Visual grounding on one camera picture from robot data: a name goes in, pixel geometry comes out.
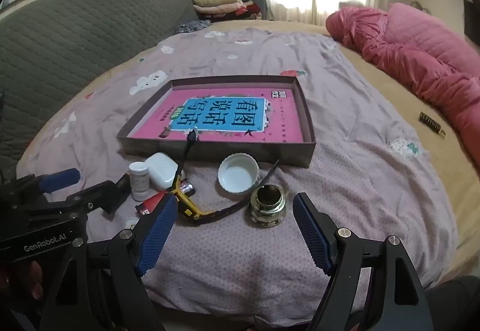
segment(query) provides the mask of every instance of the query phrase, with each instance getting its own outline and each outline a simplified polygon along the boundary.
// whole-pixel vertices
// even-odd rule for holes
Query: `quilted pink comforter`
[[[480,56],[461,37],[402,3],[388,13],[344,8],[328,17],[326,28],[336,41],[438,108],[480,167]]]

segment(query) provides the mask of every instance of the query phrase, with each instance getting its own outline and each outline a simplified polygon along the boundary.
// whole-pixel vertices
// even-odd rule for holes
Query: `quilted sofa cover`
[[[105,71],[198,20],[191,0],[36,0],[2,18],[0,169],[9,175],[43,125]]]

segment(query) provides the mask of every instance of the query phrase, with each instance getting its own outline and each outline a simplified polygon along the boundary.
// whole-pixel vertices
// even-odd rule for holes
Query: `white bottle cap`
[[[134,162],[130,163],[128,169],[133,175],[143,175],[148,172],[148,165],[144,162]]]
[[[260,182],[260,169],[250,155],[235,153],[220,164],[218,181],[229,193],[246,195]]]

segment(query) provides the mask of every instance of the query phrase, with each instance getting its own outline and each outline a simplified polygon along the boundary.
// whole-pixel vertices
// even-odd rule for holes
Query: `purple bedsheet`
[[[123,156],[119,129],[167,78],[278,75],[298,70],[317,147],[309,169],[280,166],[272,183],[285,188],[288,211],[277,227],[259,229],[239,212],[217,223],[174,225],[156,267],[143,281],[152,299],[191,312],[288,326],[311,319],[327,284],[314,266],[291,212],[306,192],[322,212],[359,237],[404,243],[424,285],[449,266],[457,227],[443,185],[414,129],[357,72],[330,38],[305,33],[206,30],[170,37],[133,66],[115,73],[88,99],[72,101],[48,123],[18,175],[71,167],[80,182],[52,194],[58,201],[84,187],[117,181],[134,156]],[[268,164],[260,164],[265,170]],[[218,164],[189,162],[185,171],[202,209],[232,204],[217,183]],[[89,215],[90,241],[108,239],[135,215],[129,198],[114,218]],[[356,308],[368,271],[362,273]]]

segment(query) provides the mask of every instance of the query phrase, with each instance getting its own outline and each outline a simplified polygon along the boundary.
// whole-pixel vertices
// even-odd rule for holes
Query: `white pill bottle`
[[[131,195],[135,201],[145,201],[149,198],[150,173],[144,162],[134,162],[128,166],[130,175]]]

